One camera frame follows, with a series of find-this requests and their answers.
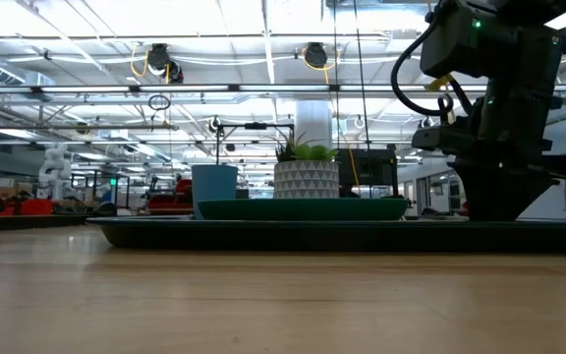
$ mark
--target wooden surface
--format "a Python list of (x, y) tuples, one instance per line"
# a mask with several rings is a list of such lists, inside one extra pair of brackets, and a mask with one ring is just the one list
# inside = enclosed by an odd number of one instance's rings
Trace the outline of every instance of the wooden surface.
[(128, 251), (88, 226), (1, 232), (3, 353), (566, 353), (566, 256)]

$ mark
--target blue container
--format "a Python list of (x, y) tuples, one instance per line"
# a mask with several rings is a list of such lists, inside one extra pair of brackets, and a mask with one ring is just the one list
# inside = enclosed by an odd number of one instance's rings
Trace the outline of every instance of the blue container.
[(196, 219), (202, 220), (198, 202), (234, 200), (237, 190), (237, 167), (228, 165), (192, 166), (192, 188)]

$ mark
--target green plant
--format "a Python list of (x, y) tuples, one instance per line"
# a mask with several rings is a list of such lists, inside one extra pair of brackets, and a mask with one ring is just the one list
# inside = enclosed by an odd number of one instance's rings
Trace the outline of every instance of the green plant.
[(294, 133), (284, 136), (285, 145), (279, 143), (276, 148), (276, 159), (279, 162), (286, 161), (332, 161), (333, 157), (338, 153), (336, 149), (329, 149), (326, 146), (318, 145), (310, 147), (308, 141), (300, 143), (305, 133), (302, 133), (297, 139), (294, 139)]
[(301, 144), (294, 148), (296, 159), (301, 161), (332, 161), (336, 154), (338, 154), (337, 149), (330, 149), (323, 145), (310, 147), (308, 144)]

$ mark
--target black monitor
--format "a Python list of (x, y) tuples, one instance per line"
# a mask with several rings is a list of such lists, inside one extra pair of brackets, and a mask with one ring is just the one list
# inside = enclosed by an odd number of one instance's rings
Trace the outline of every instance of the black monitor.
[(351, 154), (355, 161), (359, 183), (361, 186), (396, 186), (397, 156), (393, 150), (355, 148), (338, 149), (336, 161), (340, 166), (340, 185), (355, 185), (355, 175), (351, 163)]

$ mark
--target geometric patterned pot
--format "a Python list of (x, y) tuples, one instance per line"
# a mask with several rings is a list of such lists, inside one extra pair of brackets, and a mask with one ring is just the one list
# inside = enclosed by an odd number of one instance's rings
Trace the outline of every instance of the geometric patterned pot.
[(340, 197), (338, 164), (325, 161), (286, 161), (274, 165), (275, 199)]

